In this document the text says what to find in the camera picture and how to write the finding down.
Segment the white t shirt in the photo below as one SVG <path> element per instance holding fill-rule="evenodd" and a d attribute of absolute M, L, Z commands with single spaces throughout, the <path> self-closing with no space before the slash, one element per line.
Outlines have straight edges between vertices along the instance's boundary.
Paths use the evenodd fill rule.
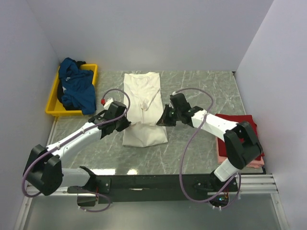
<path fill-rule="evenodd" d="M 157 126 L 164 107 L 160 74 L 124 74 L 124 92 L 129 96 L 127 119 L 131 126 L 124 130 L 124 146 L 149 147 L 168 142 L 166 128 Z"/>

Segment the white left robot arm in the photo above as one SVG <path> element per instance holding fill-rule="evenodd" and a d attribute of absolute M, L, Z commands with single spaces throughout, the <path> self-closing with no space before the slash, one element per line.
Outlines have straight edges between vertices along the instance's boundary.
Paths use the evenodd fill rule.
<path fill-rule="evenodd" d="M 23 194 L 31 196 L 26 192 L 26 182 L 46 196 L 60 187 L 71 186 L 86 193 L 95 193 L 99 188 L 96 174 L 86 167 L 64 169 L 62 163 L 95 141 L 103 139 L 113 131 L 121 132 L 130 125 L 131 122 L 125 115 L 110 120 L 96 115 L 64 139 L 46 147 L 35 146 L 31 150 L 23 174 Z"/>

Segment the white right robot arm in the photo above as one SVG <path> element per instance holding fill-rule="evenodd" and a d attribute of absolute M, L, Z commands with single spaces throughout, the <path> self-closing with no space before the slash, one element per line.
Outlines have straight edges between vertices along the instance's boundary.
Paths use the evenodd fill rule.
<path fill-rule="evenodd" d="M 188 147 L 200 130 L 214 135 L 225 144 L 227 158 L 208 176 L 209 190 L 222 191 L 227 186 L 227 180 L 263 152 L 256 132 L 247 121 L 240 123 L 229 121 L 212 115 L 198 106 L 179 110 L 167 104 L 156 125 L 174 127 L 178 121 L 196 128 L 184 148 L 180 164 L 183 164 Z"/>

